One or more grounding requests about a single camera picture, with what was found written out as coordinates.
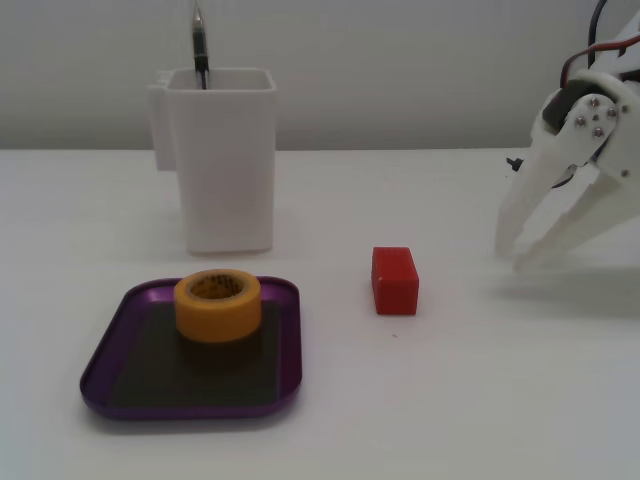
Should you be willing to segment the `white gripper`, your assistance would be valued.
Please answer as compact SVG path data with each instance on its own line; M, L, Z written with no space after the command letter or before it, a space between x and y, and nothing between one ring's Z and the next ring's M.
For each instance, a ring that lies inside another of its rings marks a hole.
M499 209L495 253L509 255L552 187L589 161L603 173L515 260L516 271L551 263L639 216L639 87L616 74L581 70L534 122L529 154Z

